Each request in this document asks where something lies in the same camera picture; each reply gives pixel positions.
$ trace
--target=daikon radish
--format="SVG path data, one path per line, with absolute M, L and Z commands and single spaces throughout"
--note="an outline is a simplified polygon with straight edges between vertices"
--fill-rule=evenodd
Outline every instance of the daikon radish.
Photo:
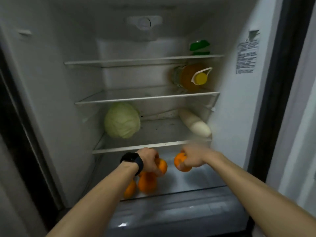
M 202 137 L 209 137 L 211 130 L 209 126 L 200 119 L 200 117 L 194 115 L 187 109 L 180 108 L 179 116 L 183 123 L 192 131 L 194 134 Z

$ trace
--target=black watch strap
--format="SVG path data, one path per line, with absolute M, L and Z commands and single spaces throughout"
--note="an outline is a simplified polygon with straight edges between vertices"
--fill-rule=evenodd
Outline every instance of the black watch strap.
M 122 156 L 121 158 L 121 163 L 123 161 L 127 161 L 127 162 L 135 162 L 136 164 L 138 164 L 138 171 L 135 174 L 138 175 L 144 168 L 144 163 L 143 160 L 140 158 L 139 154 L 137 153 L 132 153 L 132 152 L 127 152 L 125 155 Z

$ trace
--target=plastic bottle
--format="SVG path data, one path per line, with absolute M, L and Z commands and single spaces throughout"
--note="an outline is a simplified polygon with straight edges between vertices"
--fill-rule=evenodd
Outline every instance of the plastic bottle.
M 178 87 L 187 89 L 189 92 L 196 92 L 200 85 L 206 83 L 211 70 L 211 67 L 205 68 L 202 63 L 178 66 L 173 70 L 172 82 Z

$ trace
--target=green cabbage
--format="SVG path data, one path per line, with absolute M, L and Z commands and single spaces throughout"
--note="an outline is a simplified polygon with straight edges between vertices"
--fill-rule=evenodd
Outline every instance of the green cabbage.
M 140 129 L 138 112 L 128 103 L 114 103 L 105 115 L 104 126 L 112 138 L 130 138 Z

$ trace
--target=open refrigerator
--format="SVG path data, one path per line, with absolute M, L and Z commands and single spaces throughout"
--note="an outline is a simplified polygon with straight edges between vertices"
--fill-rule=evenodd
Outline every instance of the open refrigerator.
M 167 173 L 153 194 L 119 203 L 108 236 L 245 230 L 249 216 L 210 167 L 175 168 L 194 137 L 177 109 L 198 115 L 212 131 L 203 141 L 249 169 L 282 1 L 1 0 L 1 46 L 57 209 L 73 207 L 125 152 L 153 147 Z M 192 55 L 200 40 L 210 53 Z M 213 68 L 195 93 L 170 80 L 192 63 Z M 139 111 L 141 129 L 129 139 L 104 132 L 115 102 Z

